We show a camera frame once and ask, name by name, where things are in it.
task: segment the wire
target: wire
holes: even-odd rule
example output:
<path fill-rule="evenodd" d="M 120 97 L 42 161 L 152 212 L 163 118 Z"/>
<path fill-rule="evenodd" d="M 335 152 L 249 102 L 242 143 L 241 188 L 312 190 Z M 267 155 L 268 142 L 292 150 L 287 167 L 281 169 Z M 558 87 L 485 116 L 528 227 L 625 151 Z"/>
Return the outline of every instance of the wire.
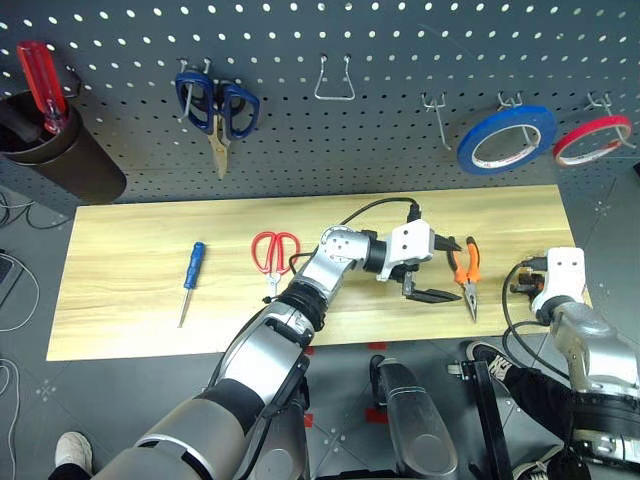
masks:
<path fill-rule="evenodd" d="M 529 345 L 527 345 L 527 342 L 524 341 L 524 339 L 520 336 L 520 334 L 516 331 L 516 326 L 514 326 L 513 322 L 511 321 L 511 315 L 509 315 L 509 305 L 507 304 L 507 292 L 509 291 L 509 285 L 511 284 L 511 280 L 513 280 L 514 275 L 516 274 L 516 272 L 518 271 L 518 269 L 520 269 L 521 267 L 525 266 L 525 262 L 519 262 L 518 264 L 516 264 L 511 271 L 509 272 L 509 274 L 507 275 L 507 277 L 504 279 L 504 283 L 502 284 L 502 311 L 504 313 L 504 318 L 507 321 L 507 325 L 508 328 L 505 332 L 505 335 L 509 335 L 508 332 L 513 333 L 514 338 L 518 341 L 518 343 L 520 344 L 520 346 L 522 346 L 522 348 L 524 348 L 524 350 L 531 355 L 531 357 L 533 357 L 535 360 L 537 360 L 541 365 L 547 367 L 549 370 L 551 370 L 552 372 L 554 372 L 557 375 L 560 375 L 562 378 L 569 380 L 569 376 L 564 373 L 561 370 L 558 370 L 556 367 L 554 367 L 553 365 L 551 365 L 550 363 L 548 363 L 547 361 L 543 360 L 542 358 L 540 358 L 540 356 L 534 352 L 531 347 Z M 506 345 L 506 341 L 504 340 L 504 335 L 503 335 L 503 344 L 502 346 L 504 347 Z M 514 363 L 516 363 L 516 365 L 520 365 L 520 366 L 524 366 L 522 364 L 522 362 L 518 361 L 518 359 L 514 358 L 513 355 L 509 355 L 509 357 L 511 357 L 511 360 L 514 361 Z"/>
<path fill-rule="evenodd" d="M 33 224 L 33 222 L 31 221 L 31 217 L 29 216 L 29 214 L 31 213 L 31 207 L 32 207 L 32 206 L 33 206 L 33 205 L 29 205 L 29 206 L 26 208 L 27 216 L 25 217 L 25 219 L 27 220 L 27 224 L 28 224 L 31 228 L 35 228 L 36 230 L 50 230 L 50 229 L 52 229 L 52 228 L 60 227 L 60 226 L 64 225 L 65 223 L 68 223 L 68 222 L 70 222 L 70 221 L 71 221 L 71 218 L 67 218 L 66 220 L 63 220 L 63 221 L 62 221 L 62 222 L 60 222 L 60 223 L 56 223 L 55 225 L 48 225 L 48 226 L 46 226 L 46 227 L 41 227 L 41 226 L 39 226 L 39 225 L 34 225 L 34 224 Z"/>
<path fill-rule="evenodd" d="M 40 303 L 40 284 L 38 283 L 38 279 L 33 274 L 33 272 L 31 270 L 29 270 L 27 268 L 27 266 L 24 263 L 22 263 L 20 260 L 18 260 L 16 257 L 14 257 L 12 255 L 8 255 L 6 253 L 0 253 L 0 258 L 4 258 L 6 260 L 11 260 L 12 262 L 15 262 L 18 265 L 20 265 L 20 267 L 22 267 L 22 269 L 25 272 L 27 272 L 27 274 L 29 274 L 29 276 L 31 277 L 31 280 L 33 280 L 33 284 L 36 286 L 36 301 L 33 303 L 33 307 L 31 308 L 31 311 L 29 312 L 29 315 L 27 315 L 27 318 L 25 318 L 22 321 L 22 323 L 16 325 L 15 327 L 0 328 L 0 333 L 14 332 L 14 331 L 18 330 L 19 328 L 24 327 L 29 322 L 29 320 L 31 320 L 31 317 L 33 317 L 33 314 L 35 313 L 36 308 L 38 308 L 38 303 Z"/>
<path fill-rule="evenodd" d="M 11 366 L 16 374 L 16 408 L 13 412 L 11 425 L 9 426 L 9 433 L 7 434 L 7 444 L 9 445 L 9 454 L 11 456 L 11 479 L 16 480 L 16 452 L 13 449 L 13 436 L 15 433 L 16 422 L 18 421 L 18 413 L 20 412 L 20 371 L 18 370 L 17 365 L 8 358 L 0 358 L 0 362 Z M 0 388 L 0 396 L 2 396 L 11 382 L 11 370 L 7 365 L 0 365 L 0 370 L 4 370 L 7 373 L 7 379 L 2 388 Z"/>
<path fill-rule="evenodd" d="M 246 480 L 251 475 L 251 472 L 256 466 L 256 462 L 258 461 L 258 456 L 260 455 L 260 451 L 264 446 L 264 442 L 267 439 L 267 434 L 269 433 L 269 428 L 271 427 L 271 418 L 267 419 L 264 424 L 264 428 L 262 429 L 262 433 L 260 434 L 260 440 L 258 440 L 258 444 L 256 445 L 256 449 L 253 452 L 253 456 L 251 457 L 251 461 L 247 465 L 244 473 L 239 477 L 235 477 L 237 480 Z"/>
<path fill-rule="evenodd" d="M 380 200 L 376 200 L 375 202 L 371 202 L 367 205 L 365 205 L 364 207 L 356 210 L 355 212 L 353 212 L 351 215 L 349 215 L 347 218 L 345 218 L 343 221 L 340 222 L 340 225 L 346 225 L 347 223 L 349 223 L 351 220 L 353 220 L 354 218 L 356 218 L 358 215 L 366 212 L 367 210 L 369 210 L 370 208 L 373 208 L 377 205 L 381 205 L 383 203 L 391 203 L 391 202 L 408 202 L 411 205 L 418 205 L 418 202 L 415 201 L 415 199 L 411 198 L 411 197 L 389 197 L 389 198 L 382 198 Z"/>
<path fill-rule="evenodd" d="M 291 255 L 289 257 L 289 268 L 291 269 L 291 272 L 295 275 L 296 273 L 298 273 L 296 271 L 296 267 L 293 266 L 293 261 L 296 258 L 300 258 L 300 257 L 310 257 L 311 255 L 313 255 L 316 251 L 314 250 L 313 252 L 302 252 L 302 253 L 294 253 L 293 255 Z"/>

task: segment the metal hook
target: metal hook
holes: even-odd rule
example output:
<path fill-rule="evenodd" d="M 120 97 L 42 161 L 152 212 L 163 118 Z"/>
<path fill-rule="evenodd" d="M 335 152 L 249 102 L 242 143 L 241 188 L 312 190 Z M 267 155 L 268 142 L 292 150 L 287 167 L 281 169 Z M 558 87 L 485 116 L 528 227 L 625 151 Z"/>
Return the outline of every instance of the metal hook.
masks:
<path fill-rule="evenodd" d="M 442 99 L 442 103 L 439 104 L 436 101 L 436 97 L 432 97 L 431 98 L 431 102 L 427 103 L 427 93 L 421 93 L 420 96 L 422 97 L 422 105 L 424 105 L 424 108 L 427 109 L 427 112 L 431 111 L 431 109 L 435 110 L 436 112 L 436 117 L 438 118 L 438 128 L 440 128 L 440 140 L 442 141 L 442 145 L 444 145 L 444 148 L 446 148 L 447 150 L 452 150 L 452 148 L 447 144 L 447 141 L 444 138 L 444 127 L 442 126 L 442 118 L 440 118 L 440 109 L 441 108 L 445 108 L 447 106 L 447 102 L 444 99 L 444 93 L 442 92 L 440 94 L 440 98 Z"/>
<path fill-rule="evenodd" d="M 349 61 L 351 60 L 351 55 L 346 54 L 344 56 L 344 76 L 347 79 L 347 83 L 349 84 L 349 89 L 351 90 L 351 95 L 348 97 L 322 97 L 318 94 L 318 90 L 320 89 L 320 84 L 322 83 L 322 79 L 324 78 L 324 64 L 329 59 L 327 55 L 324 53 L 320 55 L 320 76 L 318 77 L 318 82 L 316 83 L 316 88 L 313 91 L 313 95 L 318 100 L 333 100 L 333 101 L 350 101 L 355 100 L 356 92 L 353 89 L 353 84 L 351 83 L 351 77 L 349 77 Z"/>
<path fill-rule="evenodd" d="M 509 97 L 506 100 L 504 100 L 502 98 L 503 93 L 504 92 L 502 91 L 498 92 L 498 102 L 500 103 L 500 106 L 498 107 L 498 111 L 504 108 L 521 107 L 524 104 L 524 101 L 522 100 L 522 94 L 520 92 L 516 92 L 517 101 L 513 97 Z M 527 129 L 525 127 L 522 127 L 522 134 L 524 135 L 524 139 L 527 142 L 527 145 L 532 145 L 533 142 L 531 141 L 531 138 L 529 138 L 529 133 L 527 132 Z"/>
<path fill-rule="evenodd" d="M 584 107 L 583 110 L 586 110 L 587 108 L 590 108 L 590 107 L 604 108 L 604 111 L 607 112 L 607 115 L 609 115 L 610 117 L 613 115 L 611 113 L 611 108 L 610 108 L 613 105 L 613 103 L 611 102 L 611 98 L 609 98 L 608 93 L 605 92 L 602 98 L 598 101 L 598 100 L 594 100 L 593 92 L 587 92 L 587 100 L 589 100 L 589 105 Z M 616 127 L 616 133 L 618 134 L 618 139 L 620 140 L 620 143 L 622 143 L 623 145 L 629 148 L 636 148 L 636 146 L 633 143 L 628 142 L 627 139 L 624 138 L 620 128 Z"/>

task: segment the red scissors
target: red scissors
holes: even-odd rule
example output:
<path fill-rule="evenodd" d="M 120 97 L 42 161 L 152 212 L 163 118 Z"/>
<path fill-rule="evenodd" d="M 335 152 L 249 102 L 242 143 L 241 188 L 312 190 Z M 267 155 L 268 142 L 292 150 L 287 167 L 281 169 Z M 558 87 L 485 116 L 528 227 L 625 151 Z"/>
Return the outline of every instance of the red scissors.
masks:
<path fill-rule="evenodd" d="M 260 242 L 267 238 L 269 239 L 267 256 L 265 261 L 260 263 L 258 260 L 258 246 Z M 251 242 L 251 256 L 253 257 L 253 263 L 256 264 L 258 270 L 266 275 L 267 284 L 269 285 L 269 296 L 271 297 L 278 295 L 278 282 L 280 281 L 281 276 L 290 270 L 288 264 L 285 264 L 285 248 L 283 241 L 285 238 L 291 240 L 295 245 L 295 251 L 291 255 L 300 253 L 300 240 L 289 232 L 260 232 L 253 238 L 253 242 Z"/>

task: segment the red tape roll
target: red tape roll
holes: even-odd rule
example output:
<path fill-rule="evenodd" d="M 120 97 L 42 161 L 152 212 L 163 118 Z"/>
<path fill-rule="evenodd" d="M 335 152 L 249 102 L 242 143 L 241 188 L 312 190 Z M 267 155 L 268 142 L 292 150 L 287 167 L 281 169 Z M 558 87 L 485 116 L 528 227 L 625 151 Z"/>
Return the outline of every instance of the red tape roll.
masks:
<path fill-rule="evenodd" d="M 607 153 L 612 152 L 622 145 L 620 140 L 612 140 L 604 147 L 576 157 L 562 156 L 562 153 L 569 148 L 569 146 L 582 140 L 587 135 L 591 135 L 592 133 L 606 130 L 608 128 L 620 128 L 625 140 L 631 136 L 631 121 L 625 115 L 611 115 L 608 117 L 596 118 L 595 120 L 591 120 L 590 122 L 579 126 L 575 130 L 570 131 L 562 137 L 562 139 L 560 139 L 553 148 L 554 160 L 561 167 L 574 167 L 576 165 L 583 165 L 585 163 L 592 162 Z"/>

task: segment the scissors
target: scissors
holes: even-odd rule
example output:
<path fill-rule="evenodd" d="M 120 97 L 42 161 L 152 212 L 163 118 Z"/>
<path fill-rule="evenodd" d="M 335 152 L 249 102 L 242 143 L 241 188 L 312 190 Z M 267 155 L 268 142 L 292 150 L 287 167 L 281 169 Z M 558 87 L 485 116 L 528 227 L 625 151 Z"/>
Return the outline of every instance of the scissors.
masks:
<path fill-rule="evenodd" d="M 265 261 L 260 263 L 258 260 L 258 246 L 260 242 L 267 238 L 269 239 L 267 256 Z M 278 295 L 278 282 L 280 282 L 280 278 L 290 270 L 289 266 L 285 265 L 283 242 L 285 238 L 292 240 L 295 245 L 295 251 L 292 255 L 300 253 L 300 241 L 298 240 L 298 237 L 289 232 L 260 232 L 253 238 L 253 242 L 251 242 L 251 256 L 253 257 L 253 263 L 256 264 L 258 270 L 266 275 L 267 285 L 269 286 L 269 296 L 272 298 Z"/>
<path fill-rule="evenodd" d="M 200 71 L 189 67 L 186 59 L 180 59 L 182 68 L 176 75 L 176 92 L 184 114 L 179 120 L 188 118 L 199 130 L 204 132 L 213 149 L 213 158 L 218 177 L 224 178 L 229 163 L 229 146 L 232 140 L 249 135 L 256 126 L 260 113 L 260 100 L 248 90 L 229 81 L 215 84 L 209 77 L 211 60 L 204 59 L 205 68 Z M 235 128 L 233 117 L 251 105 L 251 120 L 244 129 Z"/>

